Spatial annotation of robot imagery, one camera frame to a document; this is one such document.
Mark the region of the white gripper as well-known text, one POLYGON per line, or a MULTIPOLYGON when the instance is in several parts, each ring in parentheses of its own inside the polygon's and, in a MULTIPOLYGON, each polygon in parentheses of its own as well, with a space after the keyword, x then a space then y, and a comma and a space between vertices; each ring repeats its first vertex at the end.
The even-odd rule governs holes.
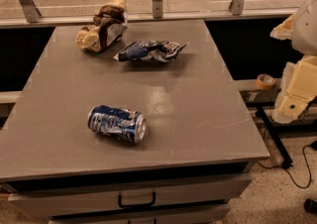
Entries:
POLYGON ((305 0, 296 15, 287 17, 269 34, 277 40, 290 40, 304 56, 288 62, 283 70, 272 118, 280 124, 296 120, 317 96, 317 0, 305 0))

